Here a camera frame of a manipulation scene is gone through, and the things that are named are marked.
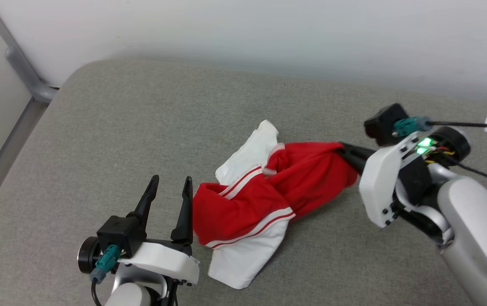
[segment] gray fabric surface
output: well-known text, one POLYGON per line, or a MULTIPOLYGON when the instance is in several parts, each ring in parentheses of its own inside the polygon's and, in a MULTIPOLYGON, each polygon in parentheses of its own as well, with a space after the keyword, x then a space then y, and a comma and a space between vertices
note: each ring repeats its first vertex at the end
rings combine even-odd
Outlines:
MULTIPOLYGON (((160 174, 148 221, 168 238, 185 176, 195 188, 261 120, 281 142, 345 141, 374 147, 362 122, 389 103, 410 114, 481 122, 486 101, 218 71, 150 60, 84 66, 62 87, 0 189, 0 305, 93 304, 78 271, 81 242, 136 205, 160 174)), ((467 164, 487 172, 487 133, 467 130, 467 164)), ((479 178, 487 187, 487 181, 479 178)), ((404 221, 384 230, 366 217, 356 186, 294 223, 251 286, 207 275, 211 251, 194 244, 200 283, 181 306, 471 305, 431 242, 404 221)), ((107 300, 113 277, 98 286, 107 300)))

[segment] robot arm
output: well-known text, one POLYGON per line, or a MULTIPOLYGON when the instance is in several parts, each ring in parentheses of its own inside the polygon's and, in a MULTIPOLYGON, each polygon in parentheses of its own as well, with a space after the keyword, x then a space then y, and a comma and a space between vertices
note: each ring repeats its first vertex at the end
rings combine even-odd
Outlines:
POLYGON ((199 261, 192 257, 191 248, 192 179, 185 180, 183 204, 171 240, 147 239, 145 231, 158 181, 159 177, 153 176, 136 209, 126 217, 111 216, 97 237, 87 238, 79 250, 79 269, 90 274, 96 306, 101 304, 95 286, 107 272, 115 274, 115 282, 105 306, 173 306, 179 285, 198 282, 199 261))
POLYGON ((365 124, 383 146, 362 169, 359 192, 366 213, 381 228, 397 217, 415 225, 436 243, 474 302, 487 305, 487 190, 449 170, 454 159, 460 162, 470 153, 470 142, 461 131, 441 127, 423 148, 415 132, 405 137, 393 132, 393 124, 405 118, 393 105, 365 124), (444 159, 437 147, 448 148, 452 157, 444 159))

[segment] white fabric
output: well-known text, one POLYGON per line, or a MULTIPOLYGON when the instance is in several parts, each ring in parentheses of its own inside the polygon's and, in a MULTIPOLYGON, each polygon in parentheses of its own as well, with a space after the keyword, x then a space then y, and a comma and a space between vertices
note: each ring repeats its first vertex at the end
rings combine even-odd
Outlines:
POLYGON ((220 184, 229 185, 255 165, 265 166, 268 155, 278 144, 278 130, 268 120, 260 123, 249 139, 216 171, 220 184))
POLYGON ((260 221, 255 228, 253 228, 249 233, 238 237, 234 238, 231 240, 227 241, 222 241, 222 240, 214 240, 211 241, 210 243, 206 244, 208 248, 212 249, 220 249, 223 247, 231 246, 235 243, 237 243, 240 240, 243 240, 245 238, 250 238, 253 236, 258 236, 263 233, 263 231, 267 231, 271 225, 274 223, 277 223, 279 221, 285 220, 285 219, 292 219, 294 217, 294 212, 292 211, 292 208, 287 207, 286 209, 279 209, 277 211, 274 211, 267 215, 262 221, 260 221))
POLYGON ((271 224, 261 235, 215 249, 208 275, 234 289, 249 286, 277 250, 293 217, 271 224))
MULTIPOLYGON (((265 170, 267 176, 275 171, 263 169, 279 134, 273 124, 264 120, 239 150, 222 164, 215 176, 227 188, 220 195, 231 199, 253 178, 265 170)), ((243 289, 253 281, 282 242, 288 222, 295 214, 290 207, 272 211, 249 233, 230 241, 212 241, 214 248, 208 275, 234 289, 243 289)))

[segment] red fabric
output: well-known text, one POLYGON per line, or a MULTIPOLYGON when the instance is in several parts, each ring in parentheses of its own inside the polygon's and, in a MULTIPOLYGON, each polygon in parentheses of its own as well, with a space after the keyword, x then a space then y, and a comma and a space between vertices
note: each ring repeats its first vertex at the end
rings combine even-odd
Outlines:
POLYGON ((265 168, 277 174, 268 182, 300 217, 330 201, 356 182, 357 173, 336 153, 341 143, 288 143, 265 168))
POLYGON ((192 219, 200 244, 239 238, 270 213, 288 207, 263 174, 253 177, 232 199, 219 195, 226 188, 203 183, 196 192, 192 219))
POLYGON ((193 202, 193 226, 200 244, 240 238, 280 209, 290 207, 300 217, 333 199, 357 177, 336 153, 341 147, 341 143, 286 144, 265 167, 277 173, 251 178, 232 199, 226 198, 228 193, 219 195, 227 186, 200 184, 193 202))

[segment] white stripe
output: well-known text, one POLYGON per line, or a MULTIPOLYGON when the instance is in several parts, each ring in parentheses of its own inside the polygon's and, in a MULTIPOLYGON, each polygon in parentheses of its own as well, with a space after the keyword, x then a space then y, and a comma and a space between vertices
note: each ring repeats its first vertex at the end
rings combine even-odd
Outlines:
POLYGON ((276 210, 274 212, 271 212, 264 219, 262 219, 255 226, 255 228, 253 228, 249 233, 247 233, 247 234, 245 234, 245 235, 243 235, 241 237, 231 239, 231 240, 225 240, 225 241, 224 240, 214 240, 214 241, 211 241, 210 243, 206 244, 206 246, 208 248, 212 248, 212 247, 214 247, 214 246, 216 246, 218 244, 229 244, 231 242, 235 242, 235 241, 238 241, 238 240, 247 238, 249 236, 253 236, 253 235, 257 234, 258 232, 260 232, 268 224, 268 222, 272 221, 273 219, 276 219, 277 217, 281 217, 282 215, 288 215, 288 216, 287 217, 284 217, 284 218, 277 219, 276 221, 274 221, 271 224, 269 224, 268 225, 268 228, 270 228, 274 224, 277 224, 279 221, 290 220, 290 219, 294 218, 296 214, 293 213, 292 208, 290 208, 290 207, 287 207, 285 209, 276 210))
POLYGON ((285 149, 285 144, 284 143, 278 143, 273 149, 272 151, 270 151, 270 154, 268 155, 268 161, 270 161, 270 157, 272 157, 272 155, 274 155, 274 153, 276 153, 277 151, 281 151, 281 150, 284 150, 285 149))
POLYGON ((270 168, 263 168, 262 173, 264 173, 265 176, 274 176, 277 174, 277 171, 272 170, 270 168))
POLYGON ((251 180, 251 178, 254 178, 255 176, 258 176, 259 174, 262 174, 262 169, 257 169, 253 172, 251 172, 248 176, 246 176, 245 178, 243 178, 243 180, 241 180, 237 185, 236 187, 231 191, 231 192, 228 192, 228 194, 226 194, 224 197, 228 200, 231 200, 234 196, 236 196, 236 194, 238 194, 238 192, 240 192, 240 190, 245 187, 245 185, 251 180))
POLYGON ((248 176, 255 176, 255 174, 253 174, 253 172, 255 172, 256 170, 260 170, 260 168, 258 168, 259 166, 258 165, 254 165, 253 168, 247 170, 242 176, 240 176, 237 180, 235 180, 234 182, 232 182, 230 185, 228 185, 227 188, 224 188, 224 190, 222 190, 221 192, 219 192, 219 196, 224 196, 228 191, 230 191, 234 186, 236 186, 237 184, 240 183, 240 180, 241 178, 243 178, 244 176, 247 176, 247 173, 250 173, 248 176))

